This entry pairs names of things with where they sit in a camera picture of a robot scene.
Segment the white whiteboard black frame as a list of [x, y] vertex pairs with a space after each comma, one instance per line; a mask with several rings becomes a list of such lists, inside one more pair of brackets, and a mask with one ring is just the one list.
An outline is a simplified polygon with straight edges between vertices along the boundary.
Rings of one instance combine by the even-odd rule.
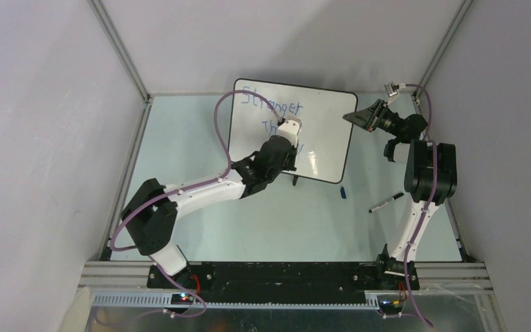
[[295, 175], [339, 183], [343, 179], [356, 94], [309, 86], [239, 78], [234, 83], [228, 150], [241, 160], [277, 131], [274, 114], [301, 120]]

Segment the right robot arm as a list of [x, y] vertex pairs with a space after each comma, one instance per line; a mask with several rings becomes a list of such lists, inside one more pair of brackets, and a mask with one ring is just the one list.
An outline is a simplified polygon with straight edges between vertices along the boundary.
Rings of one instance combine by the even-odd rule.
[[370, 107], [347, 113], [343, 119], [368, 132], [381, 129], [391, 135], [384, 157], [406, 166], [404, 191], [406, 206], [392, 240], [376, 259], [375, 282], [392, 289], [412, 275], [420, 240], [428, 223], [457, 187], [456, 148], [453, 144], [426, 141], [421, 134], [428, 122], [420, 114], [401, 118], [378, 99]]

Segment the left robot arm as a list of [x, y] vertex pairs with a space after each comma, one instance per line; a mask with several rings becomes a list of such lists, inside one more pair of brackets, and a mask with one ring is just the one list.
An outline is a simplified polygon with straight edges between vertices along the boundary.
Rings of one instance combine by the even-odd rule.
[[229, 172], [182, 189], [167, 191], [156, 178], [145, 181], [122, 211], [121, 229], [127, 229], [133, 248], [148, 256], [174, 288], [188, 285], [188, 261], [172, 238], [177, 221], [215, 203], [243, 199], [263, 191], [280, 173], [294, 171], [298, 139], [274, 135]]

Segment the black marker pen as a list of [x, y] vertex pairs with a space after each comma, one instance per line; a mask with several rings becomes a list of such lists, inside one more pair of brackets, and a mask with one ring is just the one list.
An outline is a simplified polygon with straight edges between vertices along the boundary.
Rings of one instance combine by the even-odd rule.
[[371, 213], [374, 213], [375, 211], [383, 208], [384, 206], [398, 200], [399, 198], [403, 197], [404, 196], [404, 193], [403, 192], [398, 192], [392, 196], [390, 196], [389, 198], [387, 199], [384, 199], [383, 201], [377, 203], [376, 205], [370, 207], [368, 209], [368, 213], [371, 214]]

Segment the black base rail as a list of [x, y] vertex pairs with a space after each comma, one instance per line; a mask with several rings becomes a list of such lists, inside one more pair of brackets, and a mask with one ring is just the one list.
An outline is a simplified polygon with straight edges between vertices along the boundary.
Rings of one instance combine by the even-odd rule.
[[369, 291], [398, 291], [405, 281], [379, 279], [374, 262], [196, 261], [175, 275], [210, 302], [356, 304]]

